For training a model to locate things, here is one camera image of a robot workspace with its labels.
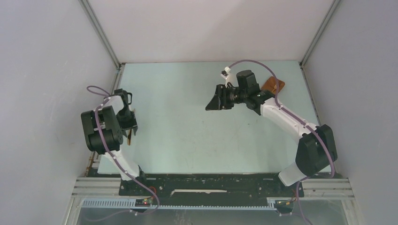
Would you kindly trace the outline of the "orange cloth napkin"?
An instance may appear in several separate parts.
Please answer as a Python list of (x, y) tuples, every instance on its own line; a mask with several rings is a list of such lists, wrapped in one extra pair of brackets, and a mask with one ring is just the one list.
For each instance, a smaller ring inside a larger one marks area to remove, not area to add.
[(262, 85), (261, 90), (268, 90), (272, 92), (273, 94), (276, 94), (277, 88), (278, 92), (280, 92), (285, 86), (285, 82), (282, 80), (278, 80), (276, 82), (276, 79), (274, 77), (269, 77), (266, 82)]

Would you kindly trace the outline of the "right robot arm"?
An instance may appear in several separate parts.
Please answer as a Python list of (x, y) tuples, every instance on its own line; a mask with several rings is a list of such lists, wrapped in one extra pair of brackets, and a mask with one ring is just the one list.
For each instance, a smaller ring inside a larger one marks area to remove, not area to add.
[(216, 86), (205, 110), (229, 110), (236, 104), (245, 104), (248, 109), (273, 121), (298, 145), (294, 162), (280, 171), (279, 179), (273, 183), (277, 195), (287, 195), (293, 184), (314, 176), (327, 166), (334, 174), (337, 150), (333, 131), (328, 125), (317, 126), (291, 112), (279, 103), (275, 93), (260, 88), (251, 70), (233, 75), (226, 67), (221, 77), (225, 79), (225, 84)]

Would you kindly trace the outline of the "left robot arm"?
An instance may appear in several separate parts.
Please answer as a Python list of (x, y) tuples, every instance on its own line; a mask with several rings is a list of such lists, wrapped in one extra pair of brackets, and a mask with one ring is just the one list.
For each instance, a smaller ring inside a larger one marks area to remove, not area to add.
[(103, 155), (117, 168), (123, 181), (132, 181), (130, 189), (137, 195), (148, 191), (145, 173), (135, 162), (127, 160), (122, 149), (124, 140), (136, 135), (138, 123), (132, 109), (133, 94), (117, 89), (102, 94), (103, 102), (91, 111), (81, 113), (84, 138), (88, 149)]

